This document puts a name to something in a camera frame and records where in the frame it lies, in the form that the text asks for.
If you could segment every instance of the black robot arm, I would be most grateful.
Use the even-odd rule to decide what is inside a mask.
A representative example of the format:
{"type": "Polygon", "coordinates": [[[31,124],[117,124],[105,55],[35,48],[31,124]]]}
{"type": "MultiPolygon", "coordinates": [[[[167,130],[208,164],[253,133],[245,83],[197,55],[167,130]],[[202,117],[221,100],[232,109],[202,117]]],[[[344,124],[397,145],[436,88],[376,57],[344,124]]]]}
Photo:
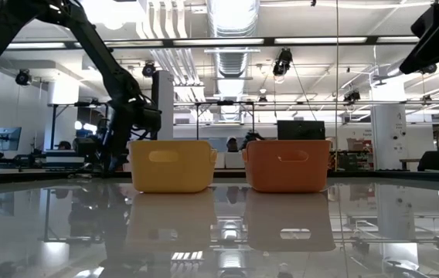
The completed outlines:
{"type": "Polygon", "coordinates": [[[161,112],[146,100],[135,78],[117,63],[77,0],[0,1],[0,55],[22,27],[33,19],[70,29],[99,69],[114,110],[103,140],[103,156],[120,156],[133,126],[150,132],[159,131],[161,112]]]}

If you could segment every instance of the ceiling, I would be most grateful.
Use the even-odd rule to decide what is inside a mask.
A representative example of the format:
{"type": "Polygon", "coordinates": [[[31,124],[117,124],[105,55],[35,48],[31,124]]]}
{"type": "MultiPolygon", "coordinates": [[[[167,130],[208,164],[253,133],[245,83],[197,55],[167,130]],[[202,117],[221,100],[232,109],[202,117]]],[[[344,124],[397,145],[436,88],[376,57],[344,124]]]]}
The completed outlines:
{"type": "MultiPolygon", "coordinates": [[[[340,8],[337,15],[336,8],[325,5],[334,5],[335,1],[319,0],[315,7],[296,6],[302,2],[310,1],[266,1],[261,0],[259,20],[257,24],[257,36],[374,36],[374,35],[411,35],[410,25],[428,8],[428,5],[382,8],[382,5],[390,4],[413,4],[430,3],[429,0],[387,0],[387,1],[364,1],[364,0],[340,0],[339,5],[347,5],[340,8]],[[273,7],[269,5],[282,4],[285,7],[273,7]],[[360,8],[349,8],[348,5],[359,5],[360,8]],[[372,5],[376,8],[362,8],[364,5],[372,5]]],[[[192,38],[209,37],[207,14],[195,12],[205,8],[204,0],[185,1],[185,26],[187,33],[192,38]]],[[[104,40],[109,39],[139,39],[135,31],[135,23],[127,22],[121,29],[110,30],[101,23],[96,23],[97,31],[104,40]]],[[[72,34],[63,27],[49,25],[34,21],[29,23],[15,38],[16,41],[39,41],[39,40],[72,40],[72,34]]],[[[304,91],[310,100],[333,100],[332,94],[353,80],[354,87],[358,87],[363,99],[368,97],[369,82],[366,74],[359,72],[368,70],[373,65],[386,66],[406,57],[413,46],[386,45],[386,46],[296,46],[292,47],[294,64],[300,77],[304,91]]],[[[294,101],[305,100],[301,84],[294,70],[289,70],[284,83],[274,84],[271,65],[276,58],[280,47],[260,47],[259,53],[250,54],[249,72],[244,88],[244,100],[256,100],[259,89],[267,90],[268,100],[294,101]]],[[[141,75],[144,61],[152,60],[148,49],[116,49],[114,57],[123,67],[135,66],[134,76],[145,90],[151,88],[151,80],[141,75]]],[[[81,87],[82,97],[99,97],[107,99],[100,75],[92,70],[82,70],[81,61],[84,52],[82,50],[68,51],[7,51],[3,59],[10,60],[52,60],[76,75],[86,86],[81,87]]],[[[193,48],[192,55],[199,71],[199,77],[205,85],[205,96],[212,97],[216,92],[216,82],[212,77],[214,73],[213,56],[204,53],[204,49],[193,48]]],[[[424,93],[439,88],[439,65],[438,71],[432,75],[412,74],[406,78],[405,87],[407,98],[418,98],[424,93]]],[[[340,96],[348,91],[338,90],[340,96]]],[[[278,110],[287,110],[289,106],[280,107],[278,110]]],[[[291,109],[303,110],[307,107],[292,107],[291,109]]]]}

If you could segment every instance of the desk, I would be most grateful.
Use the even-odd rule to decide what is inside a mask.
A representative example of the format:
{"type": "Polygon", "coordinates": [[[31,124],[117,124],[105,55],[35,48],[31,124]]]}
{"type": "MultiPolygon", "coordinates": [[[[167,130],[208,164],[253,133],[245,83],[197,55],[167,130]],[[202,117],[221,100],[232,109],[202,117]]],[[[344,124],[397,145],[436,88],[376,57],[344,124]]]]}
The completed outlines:
{"type": "Polygon", "coordinates": [[[400,159],[400,162],[402,163],[402,170],[407,170],[407,163],[420,162],[420,158],[400,159]]]}

